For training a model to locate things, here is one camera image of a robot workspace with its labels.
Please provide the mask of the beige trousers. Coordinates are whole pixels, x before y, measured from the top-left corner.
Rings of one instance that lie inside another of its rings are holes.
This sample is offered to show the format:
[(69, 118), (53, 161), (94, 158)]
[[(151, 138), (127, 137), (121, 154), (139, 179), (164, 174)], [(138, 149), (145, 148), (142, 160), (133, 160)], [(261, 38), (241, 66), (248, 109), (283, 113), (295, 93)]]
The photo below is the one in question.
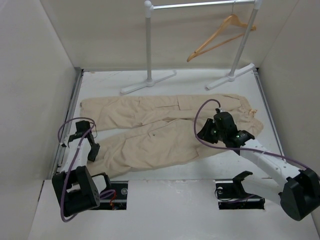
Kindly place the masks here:
[(87, 168), (92, 175), (111, 178), (128, 172), (184, 165), (219, 154), (195, 137), (208, 118), (221, 108), (229, 112), (239, 130), (254, 136), (264, 126), (255, 118), (248, 100), (237, 94), (164, 96), (110, 96), (88, 98), (80, 104), (80, 116), (95, 121), (98, 131), (121, 129), (102, 139), (96, 160)]

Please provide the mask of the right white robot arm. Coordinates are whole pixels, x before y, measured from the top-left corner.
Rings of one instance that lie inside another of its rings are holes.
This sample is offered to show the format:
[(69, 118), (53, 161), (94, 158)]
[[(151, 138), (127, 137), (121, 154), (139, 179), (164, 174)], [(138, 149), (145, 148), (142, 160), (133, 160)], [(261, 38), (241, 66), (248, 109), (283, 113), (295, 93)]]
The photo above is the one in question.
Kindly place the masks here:
[(268, 181), (255, 177), (250, 171), (241, 172), (232, 179), (231, 190), (236, 197), (249, 194), (268, 199), (280, 205), (295, 221), (301, 221), (320, 206), (317, 173), (308, 167), (300, 169), (291, 165), (288, 157), (268, 152), (251, 133), (237, 128), (230, 113), (218, 112), (194, 134), (200, 143), (210, 148), (216, 149), (216, 144), (223, 142), (224, 150), (234, 151), (271, 177)]

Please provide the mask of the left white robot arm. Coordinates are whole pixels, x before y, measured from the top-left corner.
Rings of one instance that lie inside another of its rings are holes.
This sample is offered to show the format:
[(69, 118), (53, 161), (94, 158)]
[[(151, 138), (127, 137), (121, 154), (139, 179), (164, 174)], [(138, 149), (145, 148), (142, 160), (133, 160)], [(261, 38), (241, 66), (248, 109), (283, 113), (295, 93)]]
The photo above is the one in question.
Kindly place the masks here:
[(98, 208), (101, 200), (116, 196), (107, 174), (91, 176), (88, 162), (94, 162), (100, 145), (95, 142), (93, 128), (96, 123), (88, 117), (75, 117), (64, 122), (58, 129), (59, 145), (69, 149), (71, 157), (52, 177), (52, 185), (64, 223), (77, 214)]

